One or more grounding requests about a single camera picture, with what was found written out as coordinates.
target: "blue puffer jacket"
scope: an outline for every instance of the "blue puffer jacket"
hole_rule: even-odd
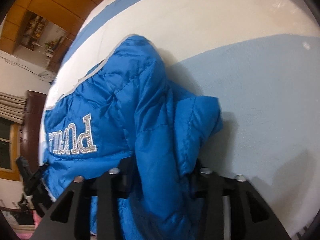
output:
[[[199,148],[222,128],[217,98],[170,82],[144,37],[131,36],[44,113],[50,166],[44,181],[58,198],[73,178],[102,175],[135,155],[142,187],[119,199],[126,240],[195,239],[201,200],[186,174]],[[91,230],[96,232],[97,199]]]

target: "screw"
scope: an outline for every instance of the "screw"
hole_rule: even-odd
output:
[[[236,176],[236,180],[237,180],[238,182],[245,182],[245,181],[247,181],[247,179],[246,179],[243,175],[237,175],[237,176]]]
[[[212,170],[210,170],[209,168],[201,168],[200,173],[201,174],[211,174]]]
[[[109,170],[109,174],[111,174],[111,175],[118,174],[119,172],[120,172],[120,169],[118,169],[118,168],[112,168]]]
[[[84,180],[84,178],[82,176],[76,176],[73,181],[76,183],[82,182]]]

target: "blue painted surface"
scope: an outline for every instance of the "blue painted surface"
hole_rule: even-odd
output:
[[[107,5],[96,17],[92,19],[90,23],[83,28],[80,33],[78,33],[70,49],[66,53],[62,65],[71,58],[73,53],[82,45],[82,43],[84,43],[108,20],[139,1],[141,0],[115,0],[113,3]]]
[[[286,228],[299,212],[320,152],[320,38],[275,35],[224,46],[169,67],[187,90],[220,99],[224,128],[201,157],[244,174]]]

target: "wire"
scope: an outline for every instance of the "wire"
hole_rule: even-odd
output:
[[[11,64],[11,65],[16,65],[24,70],[31,72],[33,75],[35,75],[37,77],[50,79],[50,81],[46,80],[48,83],[51,83],[53,81],[53,79],[55,78],[55,75],[53,73],[52,74],[46,73],[47,70],[44,70],[44,71],[40,72],[39,74],[37,74],[37,73],[33,72],[28,66],[16,63],[16,62],[9,60],[9,59],[2,57],[2,56],[0,56],[0,58],[2,58],[6,63]]]

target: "silver embroidered logo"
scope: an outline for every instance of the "silver embroidered logo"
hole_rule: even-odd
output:
[[[91,114],[87,114],[82,118],[85,125],[85,132],[79,134],[76,137],[76,125],[70,123],[64,132],[57,131],[49,133],[49,151],[55,154],[79,154],[79,153],[93,153],[97,151],[97,146],[93,143],[92,132],[91,132]],[[72,149],[69,150],[70,142],[70,130],[72,132]],[[84,146],[84,140],[87,142],[87,147]]]

